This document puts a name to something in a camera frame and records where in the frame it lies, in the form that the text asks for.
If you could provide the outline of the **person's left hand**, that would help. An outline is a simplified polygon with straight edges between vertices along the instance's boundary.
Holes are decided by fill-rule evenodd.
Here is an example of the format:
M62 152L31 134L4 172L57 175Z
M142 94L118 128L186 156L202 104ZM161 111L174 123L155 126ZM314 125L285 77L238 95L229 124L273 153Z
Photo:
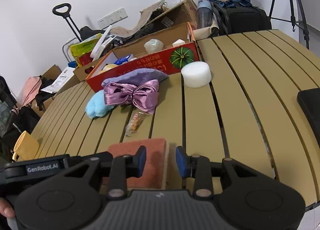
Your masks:
M0 198L0 214L6 218L13 219L15 212L7 200Z

